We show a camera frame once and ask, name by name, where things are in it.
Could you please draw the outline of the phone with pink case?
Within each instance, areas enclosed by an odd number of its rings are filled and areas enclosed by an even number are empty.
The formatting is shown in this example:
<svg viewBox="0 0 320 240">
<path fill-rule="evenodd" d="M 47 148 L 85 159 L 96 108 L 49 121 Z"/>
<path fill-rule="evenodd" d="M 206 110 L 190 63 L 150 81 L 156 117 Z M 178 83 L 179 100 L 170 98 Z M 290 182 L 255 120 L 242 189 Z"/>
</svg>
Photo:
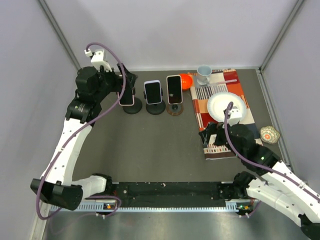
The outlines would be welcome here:
<svg viewBox="0 0 320 240">
<path fill-rule="evenodd" d="M 133 106 L 135 103 L 134 100 L 134 95 L 132 92 L 132 89 L 128 86 L 125 87 L 124 93 L 122 95 L 122 97 L 120 98 L 120 93 L 121 92 L 117 92 L 117 97 L 119 98 L 119 105 L 121 106 L 125 106 L 125 107 L 129 107 L 129 106 Z"/>
</svg>

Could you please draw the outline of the phone with lavender case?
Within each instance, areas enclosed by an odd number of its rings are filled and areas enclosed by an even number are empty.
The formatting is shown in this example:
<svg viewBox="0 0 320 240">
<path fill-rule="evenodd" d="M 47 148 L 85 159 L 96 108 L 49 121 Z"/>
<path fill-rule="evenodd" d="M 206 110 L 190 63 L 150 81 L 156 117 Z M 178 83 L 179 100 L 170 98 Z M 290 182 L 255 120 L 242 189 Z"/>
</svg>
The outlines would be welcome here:
<svg viewBox="0 0 320 240">
<path fill-rule="evenodd" d="M 162 88 L 159 80 L 144 82 L 144 97 L 148 105 L 160 104 L 162 102 Z"/>
</svg>

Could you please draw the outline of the black clamp phone stand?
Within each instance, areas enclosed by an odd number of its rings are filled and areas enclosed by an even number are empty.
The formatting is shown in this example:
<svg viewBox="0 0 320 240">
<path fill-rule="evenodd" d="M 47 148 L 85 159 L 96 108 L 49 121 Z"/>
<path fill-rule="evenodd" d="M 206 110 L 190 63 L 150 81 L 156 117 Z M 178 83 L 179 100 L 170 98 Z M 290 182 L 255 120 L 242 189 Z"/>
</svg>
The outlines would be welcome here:
<svg viewBox="0 0 320 240">
<path fill-rule="evenodd" d="M 166 109 L 166 103 L 163 100 L 163 89 L 160 88 L 160 98 L 161 98 L 161 102 L 160 103 L 153 103 L 153 104 L 149 104 L 148 103 L 148 97 L 147 97 L 147 92 L 144 91 L 143 92 L 144 95 L 144 99 L 146 100 L 146 110 L 149 114 L 151 115 L 160 115 L 161 113 L 164 112 L 164 110 Z"/>
</svg>

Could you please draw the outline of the phone with white case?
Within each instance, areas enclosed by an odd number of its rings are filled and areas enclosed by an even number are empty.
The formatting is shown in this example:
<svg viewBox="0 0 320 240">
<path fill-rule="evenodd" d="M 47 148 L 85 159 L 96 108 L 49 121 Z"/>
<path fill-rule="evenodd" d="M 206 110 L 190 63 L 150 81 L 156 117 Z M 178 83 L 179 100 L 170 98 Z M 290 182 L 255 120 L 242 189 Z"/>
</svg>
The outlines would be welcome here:
<svg viewBox="0 0 320 240">
<path fill-rule="evenodd" d="M 170 105 L 181 104 L 183 102 L 182 77 L 180 75 L 170 75 L 166 78 L 167 97 Z"/>
</svg>

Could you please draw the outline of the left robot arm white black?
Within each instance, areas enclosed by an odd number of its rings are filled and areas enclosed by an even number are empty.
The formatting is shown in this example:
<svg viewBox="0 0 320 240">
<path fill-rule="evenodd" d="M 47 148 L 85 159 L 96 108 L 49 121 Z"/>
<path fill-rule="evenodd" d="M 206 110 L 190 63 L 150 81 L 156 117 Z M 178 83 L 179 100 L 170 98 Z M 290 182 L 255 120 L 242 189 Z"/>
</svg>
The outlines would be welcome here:
<svg viewBox="0 0 320 240">
<path fill-rule="evenodd" d="M 34 178 L 30 184 L 40 201 L 73 211 L 83 199 L 93 195 L 106 199 L 113 194 L 110 176 L 94 173 L 74 181 L 73 172 L 82 145 L 102 111 L 101 102 L 110 93 L 135 93 L 137 75 L 123 65 L 117 67 L 120 74 L 103 66 L 86 66 L 78 70 L 75 97 L 67 107 L 54 155 L 41 178 Z"/>
</svg>

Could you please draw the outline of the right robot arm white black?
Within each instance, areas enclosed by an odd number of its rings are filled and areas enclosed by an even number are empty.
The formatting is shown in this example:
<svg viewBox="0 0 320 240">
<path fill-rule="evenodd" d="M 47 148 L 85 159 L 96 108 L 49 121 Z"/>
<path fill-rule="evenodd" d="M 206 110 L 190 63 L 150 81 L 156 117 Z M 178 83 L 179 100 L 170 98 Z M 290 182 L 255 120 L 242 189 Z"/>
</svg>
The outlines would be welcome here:
<svg viewBox="0 0 320 240">
<path fill-rule="evenodd" d="M 247 172 L 237 174 L 233 192 L 239 198 L 254 198 L 291 219 L 311 240 L 320 238 L 320 195 L 297 177 L 268 147 L 258 144 L 246 125 L 224 129 L 222 123 L 210 122 L 199 132 L 204 146 L 227 147 Z"/>
</svg>

